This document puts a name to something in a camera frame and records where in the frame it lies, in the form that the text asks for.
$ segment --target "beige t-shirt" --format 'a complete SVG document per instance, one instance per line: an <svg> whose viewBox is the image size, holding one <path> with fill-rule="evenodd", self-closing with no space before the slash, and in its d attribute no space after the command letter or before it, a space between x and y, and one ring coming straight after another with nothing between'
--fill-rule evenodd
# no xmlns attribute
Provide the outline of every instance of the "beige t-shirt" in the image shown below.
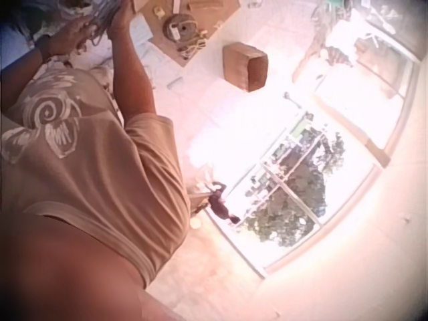
<svg viewBox="0 0 428 321"><path fill-rule="evenodd" d="M189 226L171 120L140 114L123 129L90 74L57 70L26 87L1 127L2 211L67 221L149 285Z"/></svg>

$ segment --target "brown box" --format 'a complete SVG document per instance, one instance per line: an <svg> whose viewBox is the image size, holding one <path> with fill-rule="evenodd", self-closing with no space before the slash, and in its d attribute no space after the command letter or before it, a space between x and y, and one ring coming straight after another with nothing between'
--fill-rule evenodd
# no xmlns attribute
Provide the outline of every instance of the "brown box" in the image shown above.
<svg viewBox="0 0 428 321"><path fill-rule="evenodd" d="M268 55L255 47L241 42L223 47L225 80L246 92L265 86L268 66Z"/></svg>

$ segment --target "window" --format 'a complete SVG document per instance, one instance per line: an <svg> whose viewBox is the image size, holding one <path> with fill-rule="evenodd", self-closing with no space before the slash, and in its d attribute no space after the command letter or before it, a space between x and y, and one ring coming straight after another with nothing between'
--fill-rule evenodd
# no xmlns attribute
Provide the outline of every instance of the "window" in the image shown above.
<svg viewBox="0 0 428 321"><path fill-rule="evenodd" d="M306 63L294 97L319 98L315 107L301 103L280 137L229 190L226 205L241 223L214 217L258 270L321 231L369 174L386 166L375 153L390 157L385 147L409 108L417 64L387 36L367 30L348 48L355 52L353 66L330 66L322 58Z"/></svg>
<svg viewBox="0 0 428 321"><path fill-rule="evenodd" d="M372 167L356 142L307 112L228 195L242 223L218 224L265 268L319 230Z"/></svg>

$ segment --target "hand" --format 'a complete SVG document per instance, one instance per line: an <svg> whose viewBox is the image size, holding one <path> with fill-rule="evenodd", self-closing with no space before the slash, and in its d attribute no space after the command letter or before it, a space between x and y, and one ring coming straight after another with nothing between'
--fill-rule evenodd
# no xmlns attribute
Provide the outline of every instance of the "hand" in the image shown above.
<svg viewBox="0 0 428 321"><path fill-rule="evenodd" d="M67 55L77 47L84 45L91 37L96 26L88 25L91 17L80 17L63 26L49 40L49 54L51 56Z"/></svg>
<svg viewBox="0 0 428 321"><path fill-rule="evenodd" d="M134 9L131 0L120 0L119 11L113 17L112 24L107 29L108 39L114 40L117 37L129 34L129 26L134 18Z"/></svg>

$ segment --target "green foliage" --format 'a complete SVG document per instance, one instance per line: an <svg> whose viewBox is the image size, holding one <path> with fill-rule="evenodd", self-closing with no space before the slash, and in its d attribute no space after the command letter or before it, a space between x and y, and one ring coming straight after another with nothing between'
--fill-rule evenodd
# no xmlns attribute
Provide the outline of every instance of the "green foliage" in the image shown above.
<svg viewBox="0 0 428 321"><path fill-rule="evenodd" d="M292 168L320 132L304 134L302 148L296 147L281 165ZM332 141L325 136L288 177L287 186L308 206L312 212L321 217L326 212L325 177L331 175L343 164L344 141L335 134ZM313 230L315 223L281 188L254 211L243 226L254 232L260 241L274 241L279 246L291 247Z"/></svg>

